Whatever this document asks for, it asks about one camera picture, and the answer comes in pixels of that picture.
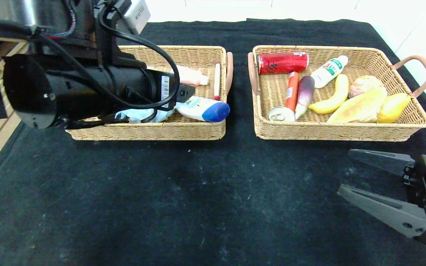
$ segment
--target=wicker basket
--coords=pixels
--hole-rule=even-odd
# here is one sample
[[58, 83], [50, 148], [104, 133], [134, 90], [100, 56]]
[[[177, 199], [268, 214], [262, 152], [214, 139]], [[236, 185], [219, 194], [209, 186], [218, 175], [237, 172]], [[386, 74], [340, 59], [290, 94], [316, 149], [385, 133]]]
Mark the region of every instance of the wicker basket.
[[[223, 47], [161, 46], [176, 64], [199, 69], [207, 75], [208, 85], [197, 86], [196, 96], [214, 98], [214, 72], [221, 63], [220, 97], [226, 103], [233, 75], [233, 56]], [[121, 46], [123, 52], [134, 54], [136, 59], [146, 62], [161, 71], [170, 69], [167, 61], [153, 50], [143, 46]], [[218, 140], [226, 133], [226, 121], [208, 123], [191, 119], [175, 112], [162, 123], [118, 123], [88, 129], [67, 130], [76, 140], [90, 141], [134, 141], [134, 140]]]
[[[288, 74], [257, 74], [257, 55], [279, 52], [306, 51], [309, 67], [301, 76], [309, 75], [331, 58], [342, 54], [349, 57], [343, 71], [352, 82], [362, 75], [374, 75], [387, 88], [389, 95], [404, 92], [411, 102], [395, 123], [327, 123], [331, 114], [320, 115], [308, 110], [296, 122], [269, 121], [268, 113], [276, 106], [283, 106], [286, 97]], [[415, 92], [405, 84], [397, 68], [411, 59], [418, 59], [426, 68], [426, 59], [410, 56], [392, 65], [385, 54], [373, 48], [359, 47], [307, 47], [259, 45], [248, 55], [248, 67], [253, 94], [254, 130], [266, 140], [342, 140], [342, 141], [406, 141], [420, 128], [426, 128], [426, 113], [416, 97], [426, 88], [426, 82]], [[312, 102], [329, 98], [334, 93], [333, 82], [316, 89]]]

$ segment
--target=toy fruit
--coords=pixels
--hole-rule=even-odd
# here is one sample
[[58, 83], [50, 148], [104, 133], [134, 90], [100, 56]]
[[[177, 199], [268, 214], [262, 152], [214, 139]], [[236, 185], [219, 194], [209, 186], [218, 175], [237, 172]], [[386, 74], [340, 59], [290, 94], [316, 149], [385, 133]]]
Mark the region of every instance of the toy fruit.
[[372, 89], [345, 101], [328, 119], [330, 123], [367, 123], [377, 121], [387, 93]]
[[379, 115], [377, 115], [377, 123], [394, 123], [402, 115], [409, 102], [410, 96], [407, 93], [387, 96]]
[[309, 109], [315, 113], [333, 113], [348, 98], [349, 80], [345, 74], [339, 74], [335, 81], [335, 93], [330, 98], [313, 103]]

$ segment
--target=white bottle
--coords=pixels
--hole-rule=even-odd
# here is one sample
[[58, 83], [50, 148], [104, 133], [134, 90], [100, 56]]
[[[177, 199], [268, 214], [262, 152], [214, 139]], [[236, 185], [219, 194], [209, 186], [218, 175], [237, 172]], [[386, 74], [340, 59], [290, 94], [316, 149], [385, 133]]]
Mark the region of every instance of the white bottle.
[[315, 88], [323, 88], [332, 79], [341, 74], [347, 64], [348, 56], [340, 55], [338, 58], [330, 59], [323, 66], [313, 71], [311, 77], [315, 80]]
[[230, 113], [228, 104], [197, 96], [191, 96], [184, 103], [178, 102], [175, 109], [184, 116], [207, 122], [221, 122]]

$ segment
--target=blue bottle cap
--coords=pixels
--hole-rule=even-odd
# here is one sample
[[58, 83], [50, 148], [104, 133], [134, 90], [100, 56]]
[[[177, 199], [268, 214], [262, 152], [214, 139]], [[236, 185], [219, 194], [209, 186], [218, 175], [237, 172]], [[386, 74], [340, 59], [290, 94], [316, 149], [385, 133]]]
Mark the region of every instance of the blue bottle cap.
[[203, 120], [207, 122], [221, 122], [230, 113], [230, 106], [226, 103], [215, 103], [206, 109], [203, 114]]

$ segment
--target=black table cover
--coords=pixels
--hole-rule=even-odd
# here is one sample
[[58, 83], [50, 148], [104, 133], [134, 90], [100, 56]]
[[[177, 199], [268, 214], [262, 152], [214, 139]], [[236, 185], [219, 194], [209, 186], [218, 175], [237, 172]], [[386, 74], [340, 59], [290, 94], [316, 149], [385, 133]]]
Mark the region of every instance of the black table cover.
[[[0, 153], [0, 265], [426, 265], [425, 245], [337, 195], [344, 183], [406, 200], [399, 177], [346, 153], [416, 158], [426, 154], [426, 129], [402, 143], [264, 141], [253, 130], [255, 45], [375, 47], [398, 62], [371, 25], [166, 22], [142, 36], [233, 52], [225, 137], [74, 141], [20, 125]], [[426, 111], [425, 94], [419, 102]]]

